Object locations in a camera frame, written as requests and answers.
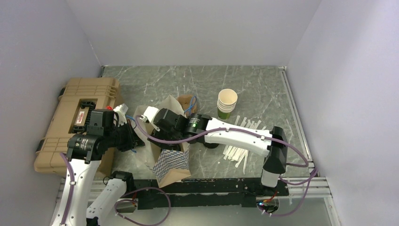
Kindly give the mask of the patterned paper bag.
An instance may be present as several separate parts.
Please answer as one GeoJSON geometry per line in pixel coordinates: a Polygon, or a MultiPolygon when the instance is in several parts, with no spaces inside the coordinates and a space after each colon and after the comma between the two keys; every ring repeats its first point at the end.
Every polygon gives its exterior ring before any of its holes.
{"type": "Polygon", "coordinates": [[[171,147],[160,148],[148,140],[148,137],[140,130],[143,129],[149,135],[154,131],[152,124],[145,123],[140,119],[146,110],[146,105],[140,105],[134,113],[137,122],[134,131],[145,144],[135,148],[138,165],[144,165],[150,170],[151,175],[156,177],[159,187],[165,187],[191,176],[189,170],[190,144],[186,142],[178,144],[177,146],[180,148],[178,151],[172,150],[171,147]]]}

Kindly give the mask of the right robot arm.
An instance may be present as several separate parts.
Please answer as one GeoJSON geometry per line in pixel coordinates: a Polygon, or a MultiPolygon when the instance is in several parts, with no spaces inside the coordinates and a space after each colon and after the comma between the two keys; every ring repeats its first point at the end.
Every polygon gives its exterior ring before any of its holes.
{"type": "Polygon", "coordinates": [[[271,195],[277,190],[279,177],[286,172],[288,142],[280,127],[273,130],[248,129],[205,114],[192,113],[186,118],[167,108],[155,107],[147,107],[140,118],[153,126],[153,134],[148,139],[157,145],[187,142],[215,148],[222,144],[264,157],[259,183],[264,195],[271,195]]]}

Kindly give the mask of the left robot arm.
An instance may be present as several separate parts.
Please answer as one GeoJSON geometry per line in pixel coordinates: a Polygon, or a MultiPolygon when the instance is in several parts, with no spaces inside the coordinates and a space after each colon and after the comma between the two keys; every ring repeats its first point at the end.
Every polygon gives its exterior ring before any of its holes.
{"type": "Polygon", "coordinates": [[[130,151],[140,140],[126,119],[126,111],[95,109],[91,112],[85,134],[75,134],[61,153],[67,172],[54,226],[102,226],[105,217],[121,197],[128,198],[136,189],[132,173],[115,171],[105,189],[92,204],[88,203],[91,186],[109,148],[130,151]]]}

